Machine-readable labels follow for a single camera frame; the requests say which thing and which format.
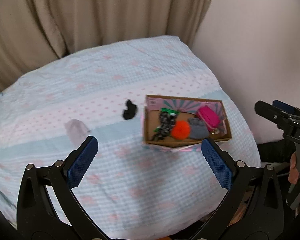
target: gray fabric item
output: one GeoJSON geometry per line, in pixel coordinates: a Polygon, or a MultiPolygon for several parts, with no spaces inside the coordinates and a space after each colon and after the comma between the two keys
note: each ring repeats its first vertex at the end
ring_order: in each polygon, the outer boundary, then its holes
{"type": "Polygon", "coordinates": [[[189,118],[188,122],[190,124],[190,139],[204,139],[209,137],[209,131],[204,121],[201,121],[197,117],[189,118]]]}
{"type": "Polygon", "coordinates": [[[67,135],[75,148],[78,148],[91,132],[83,122],[76,119],[71,119],[65,123],[65,127],[67,135]]]}

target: black beaded strap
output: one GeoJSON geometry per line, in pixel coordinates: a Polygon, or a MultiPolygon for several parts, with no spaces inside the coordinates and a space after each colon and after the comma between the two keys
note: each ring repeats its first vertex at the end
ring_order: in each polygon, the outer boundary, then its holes
{"type": "Polygon", "coordinates": [[[168,112],[163,111],[159,115],[160,128],[158,132],[152,137],[151,141],[163,140],[167,137],[173,127],[176,125],[176,118],[178,115],[170,115],[168,112]]]}

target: orange pom pom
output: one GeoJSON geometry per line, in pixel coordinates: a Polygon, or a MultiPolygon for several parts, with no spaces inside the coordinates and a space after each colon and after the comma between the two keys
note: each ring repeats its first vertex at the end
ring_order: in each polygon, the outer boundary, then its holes
{"type": "Polygon", "coordinates": [[[190,134],[190,125],[187,121],[176,121],[176,125],[171,130],[170,135],[177,140],[184,140],[190,134]]]}

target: blue gripper pad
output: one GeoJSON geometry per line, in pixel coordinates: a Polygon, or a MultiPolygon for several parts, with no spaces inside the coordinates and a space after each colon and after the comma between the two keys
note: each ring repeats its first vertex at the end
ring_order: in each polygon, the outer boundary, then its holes
{"type": "Polygon", "coordinates": [[[96,156],[98,152],[98,140],[93,136],[89,136],[89,137],[91,137],[91,140],[87,143],[85,148],[79,153],[78,157],[76,158],[76,160],[73,162],[73,164],[70,166],[70,168],[67,171],[67,185],[70,189],[79,186],[93,158],[96,156]]]}
{"type": "Polygon", "coordinates": [[[290,105],[288,105],[284,102],[281,102],[279,100],[273,101],[272,105],[277,107],[277,108],[280,108],[281,110],[287,112],[288,114],[295,114],[293,106],[290,106],[290,105]]]}
{"type": "Polygon", "coordinates": [[[221,187],[230,190],[232,187],[232,172],[207,139],[202,141],[201,152],[221,187]]]}

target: green tag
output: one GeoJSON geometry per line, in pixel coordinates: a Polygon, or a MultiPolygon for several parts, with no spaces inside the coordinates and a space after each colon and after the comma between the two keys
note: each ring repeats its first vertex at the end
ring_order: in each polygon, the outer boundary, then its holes
{"type": "Polygon", "coordinates": [[[177,115],[180,113],[179,111],[168,109],[168,108],[161,108],[161,112],[168,112],[169,115],[177,115]]]}

